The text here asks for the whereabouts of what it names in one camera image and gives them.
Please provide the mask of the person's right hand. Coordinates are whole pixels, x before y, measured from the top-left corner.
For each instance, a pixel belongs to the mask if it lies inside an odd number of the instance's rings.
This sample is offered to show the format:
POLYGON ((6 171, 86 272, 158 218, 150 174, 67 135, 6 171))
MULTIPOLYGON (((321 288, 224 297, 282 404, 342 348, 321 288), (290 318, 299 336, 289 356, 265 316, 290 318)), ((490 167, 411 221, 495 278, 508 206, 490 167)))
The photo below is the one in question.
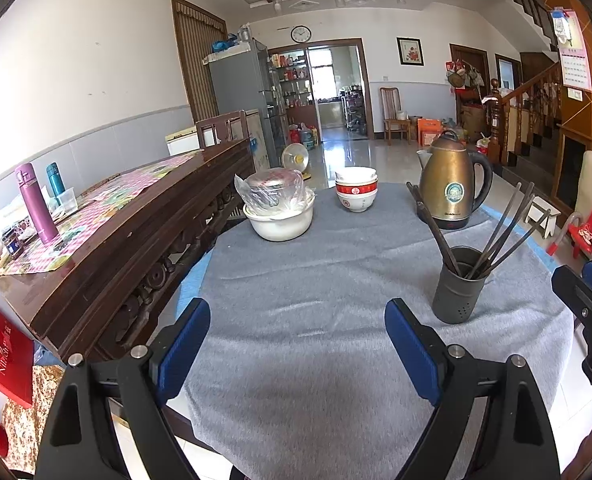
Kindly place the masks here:
POLYGON ((562 473, 562 480, 577 479, 584 468, 592 460, 592 430, 587 437, 582 440, 578 452, 574 459, 567 465, 562 473))

